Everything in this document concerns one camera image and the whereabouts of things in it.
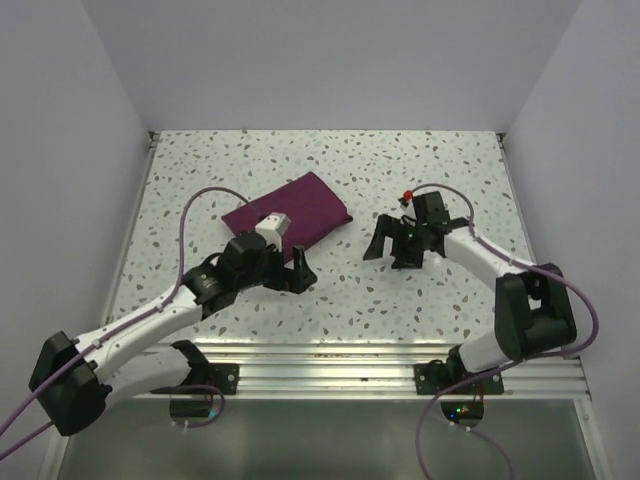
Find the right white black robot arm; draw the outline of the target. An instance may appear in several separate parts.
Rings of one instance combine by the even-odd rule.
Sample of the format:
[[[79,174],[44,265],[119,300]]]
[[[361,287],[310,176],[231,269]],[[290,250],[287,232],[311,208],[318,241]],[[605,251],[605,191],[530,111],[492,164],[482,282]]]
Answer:
[[[364,260],[381,258],[389,246],[393,268],[419,269],[425,254],[435,253],[464,267],[494,294],[492,329],[453,347],[445,360],[430,362],[426,378],[440,388],[468,392],[485,371],[576,340],[567,287],[556,265],[509,257],[479,235],[472,215],[452,217],[438,191],[407,191],[399,203],[401,217],[378,217]]]

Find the purple cloth mat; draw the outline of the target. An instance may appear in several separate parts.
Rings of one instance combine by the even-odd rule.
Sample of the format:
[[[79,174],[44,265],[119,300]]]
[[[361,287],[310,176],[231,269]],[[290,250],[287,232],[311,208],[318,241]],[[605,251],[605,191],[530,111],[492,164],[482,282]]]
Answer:
[[[353,221],[343,201],[315,173],[298,179],[222,216],[234,235],[252,230],[271,213],[285,214],[291,225],[283,236],[286,262],[293,259],[293,248],[308,250],[337,228]]]

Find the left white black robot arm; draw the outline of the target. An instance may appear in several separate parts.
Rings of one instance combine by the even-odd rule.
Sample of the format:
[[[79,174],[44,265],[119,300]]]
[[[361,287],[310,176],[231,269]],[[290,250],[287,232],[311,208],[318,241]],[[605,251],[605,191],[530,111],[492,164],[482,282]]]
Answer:
[[[178,285],[155,299],[149,310],[70,339],[58,332],[43,344],[30,390],[52,424],[72,436],[115,403],[142,393],[204,393],[221,396],[213,366],[188,340],[147,354],[146,349],[232,305],[253,287],[301,294],[317,280],[301,246],[292,266],[273,243],[254,231],[230,240],[182,275]]]

